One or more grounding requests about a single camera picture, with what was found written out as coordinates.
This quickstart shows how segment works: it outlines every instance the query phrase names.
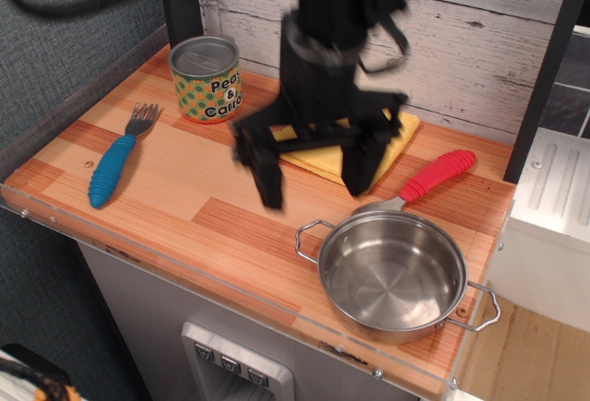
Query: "pot handle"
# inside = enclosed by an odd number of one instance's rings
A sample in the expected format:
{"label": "pot handle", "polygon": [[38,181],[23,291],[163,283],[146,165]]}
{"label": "pot handle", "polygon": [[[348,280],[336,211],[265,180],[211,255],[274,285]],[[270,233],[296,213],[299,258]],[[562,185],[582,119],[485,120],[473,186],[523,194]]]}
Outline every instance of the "pot handle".
{"label": "pot handle", "polygon": [[472,288],[476,288],[489,293],[489,295],[491,296],[491,302],[494,305],[494,309],[496,309],[496,316],[494,316],[491,320],[486,321],[484,324],[478,326],[461,323],[460,321],[454,320],[453,318],[447,318],[446,321],[448,321],[451,324],[458,325],[459,327],[463,327],[464,329],[470,330],[471,332],[479,332],[480,330],[483,330],[486,327],[488,327],[490,324],[498,323],[502,311],[500,309],[500,305],[498,304],[498,300],[496,300],[496,294],[493,292],[493,290],[486,288],[485,286],[481,286],[480,284],[474,283],[472,281],[467,281],[467,284]]}
{"label": "pot handle", "polygon": [[318,224],[323,224],[323,225],[327,226],[328,228],[334,227],[334,225],[332,223],[328,223],[327,221],[324,221],[322,219],[317,219],[316,221],[312,221],[310,224],[306,224],[305,226],[301,226],[300,228],[297,229],[297,232],[295,233],[295,250],[297,251],[297,254],[299,254],[299,256],[302,256],[306,260],[311,261],[312,263],[314,263],[316,265],[317,265],[317,259],[315,259],[312,256],[310,256],[309,254],[306,254],[305,252],[301,251],[301,234],[304,233],[307,229],[311,229],[313,226],[316,226]]}

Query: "button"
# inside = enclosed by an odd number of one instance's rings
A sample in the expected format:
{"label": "button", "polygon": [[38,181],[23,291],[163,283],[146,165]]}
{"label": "button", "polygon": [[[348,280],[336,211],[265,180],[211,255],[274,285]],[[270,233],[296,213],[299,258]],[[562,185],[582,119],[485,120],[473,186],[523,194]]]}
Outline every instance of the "button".
{"label": "button", "polygon": [[201,357],[203,360],[215,361],[215,354],[213,353],[213,350],[211,350],[210,348],[206,348],[205,346],[201,346],[200,344],[195,343],[195,349],[198,356]]}
{"label": "button", "polygon": [[230,371],[232,373],[240,374],[242,373],[242,369],[240,368],[240,363],[236,360],[231,358],[225,357],[221,355],[221,364],[226,371]]}
{"label": "button", "polygon": [[268,378],[263,373],[248,369],[248,377],[254,384],[268,387]]}

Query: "gray cabinet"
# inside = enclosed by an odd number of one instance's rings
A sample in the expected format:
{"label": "gray cabinet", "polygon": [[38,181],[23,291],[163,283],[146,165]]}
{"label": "gray cabinet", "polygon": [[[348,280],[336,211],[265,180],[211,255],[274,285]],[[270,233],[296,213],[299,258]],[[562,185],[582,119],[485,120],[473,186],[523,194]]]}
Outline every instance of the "gray cabinet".
{"label": "gray cabinet", "polygon": [[[118,257],[82,243],[80,248],[154,401],[221,401],[202,399],[206,391],[203,387],[197,389],[198,378],[191,365],[202,362],[191,364],[187,357],[182,338],[186,323],[214,332],[288,369],[293,375],[297,401],[418,400],[335,355],[285,336]],[[199,385],[209,382],[206,377]]]}

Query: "wooden countertop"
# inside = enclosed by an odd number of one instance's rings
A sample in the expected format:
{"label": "wooden countertop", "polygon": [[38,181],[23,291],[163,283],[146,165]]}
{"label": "wooden countertop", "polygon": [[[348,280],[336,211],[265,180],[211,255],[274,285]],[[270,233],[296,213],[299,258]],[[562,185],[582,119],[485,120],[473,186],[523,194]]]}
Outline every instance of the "wooden countertop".
{"label": "wooden countertop", "polygon": [[[169,51],[161,50],[10,176],[2,189],[7,203],[313,347],[339,353],[368,372],[383,369],[385,379],[417,395],[442,397],[465,331],[447,323],[433,336],[403,346],[353,335],[332,313],[315,265],[296,255],[295,231],[317,218],[338,223],[362,204],[395,196],[443,153],[470,149],[478,160],[469,172],[408,204],[406,211],[448,231],[464,252],[469,279],[481,283],[512,201],[514,186],[502,181],[512,148],[422,123],[390,170],[360,199],[281,161],[284,210],[269,211],[250,172],[231,159],[227,123],[194,124],[181,116]],[[242,83],[246,111],[277,95],[276,80],[242,71]],[[129,156],[111,201],[94,209],[87,196],[90,176],[123,134],[138,101],[157,102],[163,111]],[[325,234],[306,235],[305,249],[317,252]],[[477,299],[469,288],[461,306],[472,313]]]}

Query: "wooden floor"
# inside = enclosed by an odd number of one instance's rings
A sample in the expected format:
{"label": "wooden floor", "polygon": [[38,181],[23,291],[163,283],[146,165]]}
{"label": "wooden floor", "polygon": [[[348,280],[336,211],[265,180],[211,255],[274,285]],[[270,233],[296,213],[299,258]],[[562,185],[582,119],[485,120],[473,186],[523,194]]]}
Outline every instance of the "wooden floor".
{"label": "wooden floor", "polygon": [[[459,388],[485,401],[590,400],[590,334],[499,303],[501,320],[470,334]],[[493,316],[489,297],[481,307],[484,319]]]}

